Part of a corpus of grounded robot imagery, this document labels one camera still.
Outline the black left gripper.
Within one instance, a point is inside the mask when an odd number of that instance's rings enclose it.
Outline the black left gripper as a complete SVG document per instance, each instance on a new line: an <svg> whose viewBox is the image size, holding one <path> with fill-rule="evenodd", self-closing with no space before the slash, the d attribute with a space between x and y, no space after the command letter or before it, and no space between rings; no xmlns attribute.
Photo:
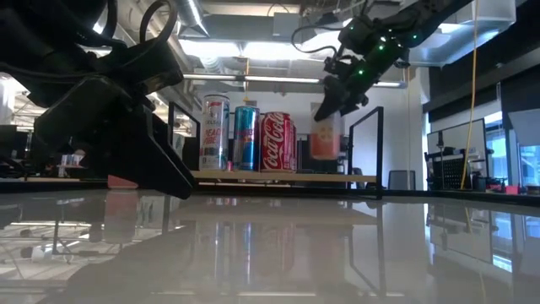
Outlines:
<svg viewBox="0 0 540 304"><path fill-rule="evenodd" d="M51 152L81 149L83 165L98 174L189 198L195 178L169 143L168 125L145 103L137 85L88 77L36 119L35 135Z"/></svg>

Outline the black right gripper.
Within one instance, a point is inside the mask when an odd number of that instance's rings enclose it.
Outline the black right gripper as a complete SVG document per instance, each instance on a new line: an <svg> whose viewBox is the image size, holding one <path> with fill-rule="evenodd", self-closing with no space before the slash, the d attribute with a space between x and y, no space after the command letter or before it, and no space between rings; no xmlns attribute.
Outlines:
<svg viewBox="0 0 540 304"><path fill-rule="evenodd" d="M405 53L406 48L402 44L389 40L376 42L360 59L349 55L328 57L324 70L329 76L322 81L324 98L314 116L315 121L327 119L336 112L344 117L366 106L369 98L362 94Z"/></svg>

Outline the white Celsius peach can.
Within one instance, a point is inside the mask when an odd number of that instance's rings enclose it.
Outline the white Celsius peach can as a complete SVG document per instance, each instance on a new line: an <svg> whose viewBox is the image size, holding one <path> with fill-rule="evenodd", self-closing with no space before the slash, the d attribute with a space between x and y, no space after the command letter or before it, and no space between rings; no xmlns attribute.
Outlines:
<svg viewBox="0 0 540 304"><path fill-rule="evenodd" d="M203 101L199 169L225 171L229 156L230 100L225 95L205 95Z"/></svg>

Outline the blue silver Red Bull can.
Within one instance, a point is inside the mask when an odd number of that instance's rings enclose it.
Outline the blue silver Red Bull can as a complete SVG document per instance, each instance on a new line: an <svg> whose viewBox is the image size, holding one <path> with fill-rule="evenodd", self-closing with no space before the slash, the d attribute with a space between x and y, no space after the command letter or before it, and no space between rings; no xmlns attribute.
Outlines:
<svg viewBox="0 0 540 304"><path fill-rule="evenodd" d="M260 111L237 106L234 122L233 166L235 171L258 171L260 158Z"/></svg>

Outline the black cabinet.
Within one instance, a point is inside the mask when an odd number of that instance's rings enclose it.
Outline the black cabinet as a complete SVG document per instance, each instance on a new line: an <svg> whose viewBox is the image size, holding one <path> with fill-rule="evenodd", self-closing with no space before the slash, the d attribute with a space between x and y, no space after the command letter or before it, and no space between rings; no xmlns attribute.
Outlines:
<svg viewBox="0 0 540 304"><path fill-rule="evenodd" d="M348 136L340 138L340 150L335 160L316 160L311 156L310 136L297 142L297 165L301 171L315 173L344 174L348 165Z"/></svg>

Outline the grey waste bin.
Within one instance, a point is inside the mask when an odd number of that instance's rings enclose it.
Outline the grey waste bin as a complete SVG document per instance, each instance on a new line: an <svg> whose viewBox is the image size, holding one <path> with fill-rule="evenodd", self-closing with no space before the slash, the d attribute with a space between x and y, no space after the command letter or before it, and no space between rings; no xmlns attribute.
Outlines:
<svg viewBox="0 0 540 304"><path fill-rule="evenodd" d="M390 190L415 190L415 171L395 170L389 171L388 188Z"/></svg>

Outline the bright ceiling light panel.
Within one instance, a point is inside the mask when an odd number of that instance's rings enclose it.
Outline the bright ceiling light panel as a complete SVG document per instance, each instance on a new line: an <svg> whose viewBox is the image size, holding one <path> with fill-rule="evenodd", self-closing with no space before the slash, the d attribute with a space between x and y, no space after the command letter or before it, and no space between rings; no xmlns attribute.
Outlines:
<svg viewBox="0 0 540 304"><path fill-rule="evenodd" d="M247 57L256 60L300 60L311 55L299 52L290 44L279 42L235 42L180 40L185 54L195 57Z"/></svg>

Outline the black-framed glass panel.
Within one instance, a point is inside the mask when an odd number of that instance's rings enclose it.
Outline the black-framed glass panel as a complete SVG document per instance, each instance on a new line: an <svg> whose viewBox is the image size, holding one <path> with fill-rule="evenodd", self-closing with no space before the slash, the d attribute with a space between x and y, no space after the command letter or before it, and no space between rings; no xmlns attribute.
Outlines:
<svg viewBox="0 0 540 304"><path fill-rule="evenodd" d="M438 152L444 147L465 149L460 189L483 191L486 188L486 180L489 177L489 153L483 119L429 133L427 145L428 150L425 153Z"/></svg>

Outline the black pegboard rack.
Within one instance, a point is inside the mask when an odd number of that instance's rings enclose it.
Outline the black pegboard rack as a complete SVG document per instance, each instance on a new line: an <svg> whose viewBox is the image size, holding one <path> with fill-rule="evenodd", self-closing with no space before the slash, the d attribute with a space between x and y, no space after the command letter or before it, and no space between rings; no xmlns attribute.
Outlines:
<svg viewBox="0 0 540 304"><path fill-rule="evenodd" d="M425 153L426 182L430 191L460 189L465 161L465 149L444 147Z"/></svg>

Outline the wooden shelf with black frame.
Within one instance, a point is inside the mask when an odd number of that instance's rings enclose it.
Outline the wooden shelf with black frame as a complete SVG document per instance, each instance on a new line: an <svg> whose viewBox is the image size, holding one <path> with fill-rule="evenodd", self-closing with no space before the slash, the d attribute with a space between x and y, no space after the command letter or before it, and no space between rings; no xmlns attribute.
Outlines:
<svg viewBox="0 0 540 304"><path fill-rule="evenodd" d="M288 181L288 182L342 182L349 185L354 182L372 183L371 188L376 199L383 196L383 186L381 185L381 170L377 170L375 176L359 175L339 175L339 174L316 174L316 173L294 173L294 172L258 172L258 171L191 171L197 179L213 180L258 180L258 181Z"/></svg>

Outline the short silver flexible duct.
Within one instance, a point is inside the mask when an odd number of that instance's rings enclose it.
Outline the short silver flexible duct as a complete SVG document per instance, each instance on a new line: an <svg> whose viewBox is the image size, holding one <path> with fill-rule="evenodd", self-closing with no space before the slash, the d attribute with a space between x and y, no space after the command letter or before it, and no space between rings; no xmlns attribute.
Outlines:
<svg viewBox="0 0 540 304"><path fill-rule="evenodd" d="M195 34L208 38L209 33L203 24L204 10L199 0L173 0L176 4L180 22L178 35Z"/></svg>

